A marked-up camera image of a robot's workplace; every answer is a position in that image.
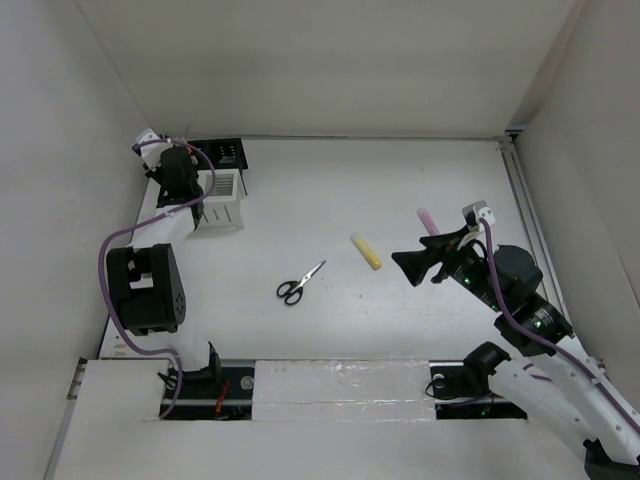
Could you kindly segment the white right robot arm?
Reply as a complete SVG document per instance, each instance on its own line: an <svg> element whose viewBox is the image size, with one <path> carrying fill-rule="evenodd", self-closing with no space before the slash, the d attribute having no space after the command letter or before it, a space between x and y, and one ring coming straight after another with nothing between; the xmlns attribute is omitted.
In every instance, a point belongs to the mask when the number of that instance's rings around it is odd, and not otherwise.
<svg viewBox="0 0 640 480"><path fill-rule="evenodd" d="M432 368L425 392L448 408L501 397L536 419L582 460L591 479L639 476L639 413L583 350L569 321L538 294L542 272L513 245L494 247L464 227L420 240L392 260L417 287L452 279L497 313L495 328L522 356L486 341L459 365Z"/></svg>

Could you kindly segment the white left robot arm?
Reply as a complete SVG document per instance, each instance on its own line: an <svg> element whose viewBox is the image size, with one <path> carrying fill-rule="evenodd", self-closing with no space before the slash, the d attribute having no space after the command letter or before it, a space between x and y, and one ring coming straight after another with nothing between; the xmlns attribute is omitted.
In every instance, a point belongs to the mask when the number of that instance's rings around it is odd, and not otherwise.
<svg viewBox="0 0 640 480"><path fill-rule="evenodd" d="M111 320L132 350L144 356L172 357L175 374L163 380L173 390L181 387L184 377L178 351L173 347L144 349L127 334L176 334L186 318L186 296L174 245L195 231L204 216L208 193L198 183L197 156L207 158L184 142L174 142L160 153L159 164L149 168L148 175L167 197L160 201L161 212L129 229L143 230L137 242L100 253L101 286Z"/></svg>

